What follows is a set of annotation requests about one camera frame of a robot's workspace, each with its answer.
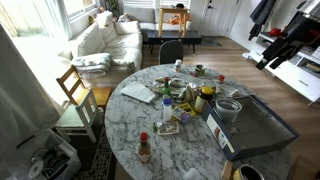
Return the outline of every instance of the wooden chair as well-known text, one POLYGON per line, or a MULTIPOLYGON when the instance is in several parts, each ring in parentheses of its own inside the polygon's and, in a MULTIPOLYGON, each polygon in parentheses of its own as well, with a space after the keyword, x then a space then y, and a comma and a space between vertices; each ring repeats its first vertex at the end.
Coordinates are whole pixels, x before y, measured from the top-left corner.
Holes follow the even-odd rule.
POLYGON ((71 141, 68 135, 88 135, 92 143, 95 143, 96 137, 91 129, 95 119, 97 119, 100 124, 103 123, 93 91, 89 89, 79 105, 71 104, 67 107, 56 123, 55 128, 67 142, 71 141), (86 130, 86 133, 73 133, 71 130, 86 130))
POLYGON ((178 40, 163 43, 159 50, 159 64, 174 64, 177 59, 183 60, 183 44, 178 40))
MULTIPOLYGON (((61 86, 62 90, 68 96, 70 103, 74 105, 78 105, 88 91, 88 89, 84 86, 83 82, 81 81, 81 78, 76 68, 72 65, 67 70, 67 72, 65 72, 60 78, 57 78, 56 80, 61 86), (68 85, 71 85, 71 88, 68 88, 67 81, 69 82, 70 80, 72 81, 72 83, 68 85)), ((91 89, 93 91, 94 97, 96 98, 98 107, 101 107, 103 111, 105 111, 106 104, 111 94, 111 88, 110 87, 92 87, 91 89)))

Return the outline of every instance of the wooden floor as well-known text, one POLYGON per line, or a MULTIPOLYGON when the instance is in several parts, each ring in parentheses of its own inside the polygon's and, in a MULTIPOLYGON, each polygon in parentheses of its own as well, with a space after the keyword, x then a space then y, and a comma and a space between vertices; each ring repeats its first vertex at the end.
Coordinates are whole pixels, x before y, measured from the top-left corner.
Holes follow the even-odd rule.
MULTIPOLYGON (((248 52, 228 38, 217 38, 222 47, 185 46, 184 64, 203 64, 247 85, 262 97, 278 115, 300 133, 292 143, 292 160, 302 155, 318 165, 320 170, 320 103, 307 105, 310 101, 278 78, 274 78, 266 69, 258 70, 253 60, 247 60, 242 53, 248 52)), ((158 64, 159 46, 150 54, 148 45, 143 47, 142 68, 158 64)))

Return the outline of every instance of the white chair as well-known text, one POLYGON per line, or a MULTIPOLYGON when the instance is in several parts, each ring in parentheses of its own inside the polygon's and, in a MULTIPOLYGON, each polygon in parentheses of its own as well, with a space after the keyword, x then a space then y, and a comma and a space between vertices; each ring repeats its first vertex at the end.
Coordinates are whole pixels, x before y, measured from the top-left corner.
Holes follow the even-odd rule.
POLYGON ((71 141, 68 135, 88 135, 92 143, 95 143, 96 137, 91 129, 95 119, 100 124, 103 123, 92 89, 89 89, 79 105, 71 104, 67 107, 56 123, 55 128, 67 142, 71 141), (72 130, 86 130, 86 133, 74 133, 72 130))

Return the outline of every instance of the window curtain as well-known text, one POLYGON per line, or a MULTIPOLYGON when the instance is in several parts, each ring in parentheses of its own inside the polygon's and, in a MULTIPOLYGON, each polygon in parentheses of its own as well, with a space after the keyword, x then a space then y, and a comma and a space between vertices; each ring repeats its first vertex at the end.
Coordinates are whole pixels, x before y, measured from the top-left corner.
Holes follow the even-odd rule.
POLYGON ((3 160, 14 156, 10 152, 26 138, 54 127, 62 107, 47 95, 1 24, 0 40, 0 160, 3 160))
POLYGON ((61 0, 34 0, 42 22, 50 36, 63 41, 72 38, 68 13, 61 0))

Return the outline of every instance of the small table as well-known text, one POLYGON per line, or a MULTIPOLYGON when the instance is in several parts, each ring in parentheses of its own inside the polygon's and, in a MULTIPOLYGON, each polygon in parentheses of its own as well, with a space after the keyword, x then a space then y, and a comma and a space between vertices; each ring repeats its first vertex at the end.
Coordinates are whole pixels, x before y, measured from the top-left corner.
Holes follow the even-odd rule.
POLYGON ((183 37, 181 35, 181 32, 178 31, 163 31, 163 34, 161 37, 159 37, 159 31, 155 30, 148 30, 147 31, 147 37, 148 37, 148 43, 151 47, 150 54, 152 54, 153 46, 155 44, 162 44, 166 41, 170 40, 179 40, 182 42, 182 44, 192 44, 193 46, 193 53, 196 53, 195 50, 195 44, 201 44, 202 38, 194 31, 187 31, 186 36, 183 37))
MULTIPOLYGON (((140 70, 123 80, 113 91, 105 115, 105 128, 110 147, 118 162, 134 179, 183 179, 183 172, 190 168, 199 171, 201 179, 220 179, 227 160, 213 133, 201 115, 184 125, 179 125, 180 133, 159 136, 152 131, 153 122, 161 121, 161 98, 147 104, 121 94, 121 89, 131 82, 152 86, 159 77, 176 76, 185 82, 212 86, 219 72, 206 69, 205 76, 193 77, 189 72, 195 66, 182 64, 180 72, 173 70, 174 64, 157 65, 140 70), (138 158, 139 134, 149 135, 152 152, 147 163, 138 158)), ((235 88, 241 95, 254 94, 249 88, 231 77, 226 77, 220 85, 221 95, 235 88)), ((285 179, 290 167, 290 151, 287 148, 258 155, 233 164, 242 163, 256 167, 266 180, 285 179)))
MULTIPOLYGON (((180 14, 179 21, 179 32, 181 32, 181 19, 185 20, 187 17, 188 9, 187 8, 176 8, 176 7, 160 7, 160 16, 159 16, 159 36, 162 36, 162 23, 163 23, 163 15, 165 13, 177 13, 180 14)), ((183 34, 182 37, 186 36, 186 21, 183 25, 183 34)))

